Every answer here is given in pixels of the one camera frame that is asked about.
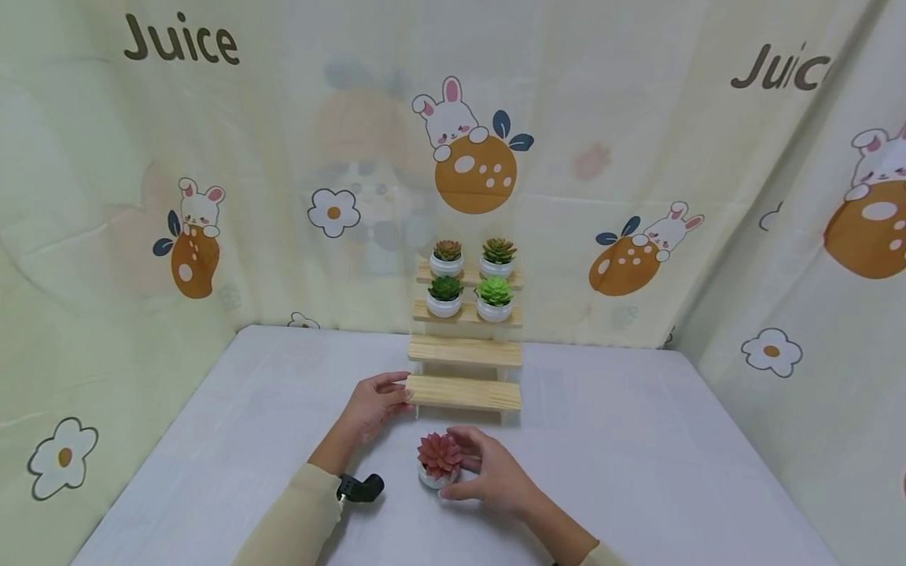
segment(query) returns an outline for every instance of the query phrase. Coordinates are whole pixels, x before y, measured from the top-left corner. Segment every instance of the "potted succulent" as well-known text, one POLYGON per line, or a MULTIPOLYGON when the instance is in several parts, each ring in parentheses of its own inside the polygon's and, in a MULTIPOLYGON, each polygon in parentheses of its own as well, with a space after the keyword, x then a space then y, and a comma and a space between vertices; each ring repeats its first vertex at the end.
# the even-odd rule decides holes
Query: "potted succulent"
POLYGON ((513 294, 502 277, 482 279, 476 289, 478 315, 488 322, 503 322, 513 312, 513 294))
POLYGON ((484 244, 479 266, 485 277, 503 277, 506 279, 513 272, 513 255, 516 248, 505 238, 491 238, 484 244))
POLYGON ((462 283, 456 277, 435 277, 428 288, 428 310, 434 316, 448 319, 462 306, 462 283))
POLYGON ((419 479, 431 489, 441 489, 459 478, 462 455, 456 439, 432 432, 419 446, 419 479))
POLYGON ((435 275, 456 277, 462 272, 462 246, 454 240, 440 240, 434 244, 428 265, 435 275))

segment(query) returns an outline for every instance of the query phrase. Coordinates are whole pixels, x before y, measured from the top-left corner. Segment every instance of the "table surface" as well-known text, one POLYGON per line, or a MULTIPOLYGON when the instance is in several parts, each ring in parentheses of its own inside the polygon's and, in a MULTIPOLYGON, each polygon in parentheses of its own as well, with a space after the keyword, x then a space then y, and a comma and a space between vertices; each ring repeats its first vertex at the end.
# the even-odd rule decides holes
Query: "table surface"
MULTIPOLYGON (((72 564, 228 565, 353 384, 417 369, 408 343, 244 329, 72 564)), ((419 482, 419 438, 477 424, 629 564, 837 564, 681 354, 537 343, 523 353, 523 410, 505 426, 423 408, 379 437, 356 474, 380 474, 385 492, 347 506, 321 563, 549 565, 522 525, 474 502, 441 502, 419 482)))

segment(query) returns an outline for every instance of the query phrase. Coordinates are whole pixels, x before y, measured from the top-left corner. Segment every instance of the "hand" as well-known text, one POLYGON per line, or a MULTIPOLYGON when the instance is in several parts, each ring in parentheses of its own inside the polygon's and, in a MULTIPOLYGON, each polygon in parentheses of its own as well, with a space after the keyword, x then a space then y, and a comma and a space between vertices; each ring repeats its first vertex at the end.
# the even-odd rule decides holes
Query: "hand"
POLYGON ((513 455, 496 438, 475 427, 447 429, 465 457, 461 467, 478 477, 440 490, 440 497, 462 501, 478 499, 501 511, 521 515, 528 505, 544 497, 513 455))

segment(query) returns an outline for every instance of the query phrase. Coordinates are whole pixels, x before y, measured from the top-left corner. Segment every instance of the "wooden shelf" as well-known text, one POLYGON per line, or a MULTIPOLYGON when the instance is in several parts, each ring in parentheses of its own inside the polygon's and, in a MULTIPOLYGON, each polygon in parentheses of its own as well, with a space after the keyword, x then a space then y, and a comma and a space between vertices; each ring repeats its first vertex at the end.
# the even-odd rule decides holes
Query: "wooden shelf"
MULTIPOLYGON (((415 279, 419 283, 426 284, 430 284, 434 280, 434 274, 428 266, 428 260, 421 260, 419 262, 418 270, 415 273, 415 279)), ((459 280, 466 287, 475 287, 481 283, 482 279, 481 272, 476 265, 466 265, 463 267, 462 273, 459 274, 459 280)), ((522 274, 519 273, 518 269, 514 269, 510 276, 506 278, 506 282, 510 284, 510 289, 519 291, 522 289, 522 274)))
POLYGON ((513 313, 503 322, 488 322, 478 316, 478 305, 474 302, 463 302, 462 308, 453 316, 442 319, 428 310, 428 302, 416 299, 412 305, 412 318, 419 322, 441 322, 447 324, 489 324, 501 328, 522 328, 522 309, 513 305, 513 313))
POLYGON ((485 368, 521 368, 522 347, 514 342, 414 334, 409 342, 409 359, 485 368))
POLYGON ((413 393, 409 400, 412 405, 484 411, 522 409, 522 395, 515 383, 410 375, 406 389, 413 393))

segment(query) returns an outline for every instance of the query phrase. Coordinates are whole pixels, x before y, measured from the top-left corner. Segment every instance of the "succulent plant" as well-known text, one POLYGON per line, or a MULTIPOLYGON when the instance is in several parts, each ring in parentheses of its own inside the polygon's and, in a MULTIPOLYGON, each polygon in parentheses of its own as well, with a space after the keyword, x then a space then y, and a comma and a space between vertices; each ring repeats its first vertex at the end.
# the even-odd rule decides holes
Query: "succulent plant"
POLYGON ((462 245, 455 240, 440 240, 434 244, 434 256, 442 262, 455 262, 462 257, 462 245))
POLYGON ((488 277, 478 284, 478 296, 493 307, 502 307, 513 300, 509 283, 500 277, 488 277))
POLYGON ((451 477, 459 472, 462 455, 459 453, 459 445, 453 436, 441 436, 432 432, 421 439, 419 462, 425 466, 428 475, 434 479, 440 479, 444 475, 451 477))
POLYGON ((428 293, 438 301, 455 301, 462 294, 462 282, 448 275, 435 277, 428 288, 428 293))
POLYGON ((516 254, 516 248, 513 243, 506 238, 491 238, 484 244, 484 256, 492 264, 509 264, 513 261, 513 255, 516 254))

